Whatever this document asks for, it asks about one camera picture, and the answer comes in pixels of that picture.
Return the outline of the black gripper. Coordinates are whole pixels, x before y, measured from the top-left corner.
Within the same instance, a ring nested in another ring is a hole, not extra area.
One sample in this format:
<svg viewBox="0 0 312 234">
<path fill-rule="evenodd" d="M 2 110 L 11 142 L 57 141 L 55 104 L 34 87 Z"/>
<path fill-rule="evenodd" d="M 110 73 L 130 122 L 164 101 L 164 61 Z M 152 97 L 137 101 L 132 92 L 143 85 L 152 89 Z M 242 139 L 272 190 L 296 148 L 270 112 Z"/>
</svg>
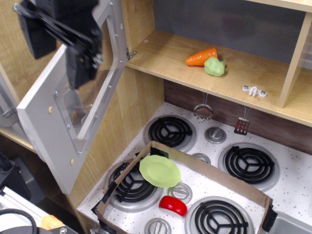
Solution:
<svg viewBox="0 0 312 234">
<path fill-rule="evenodd" d="M 67 46 L 70 87 L 94 80 L 100 64 L 101 30 L 93 17 L 98 0 L 23 0 L 14 5 L 28 48 L 35 59 L 53 52 L 57 41 Z"/>
</svg>

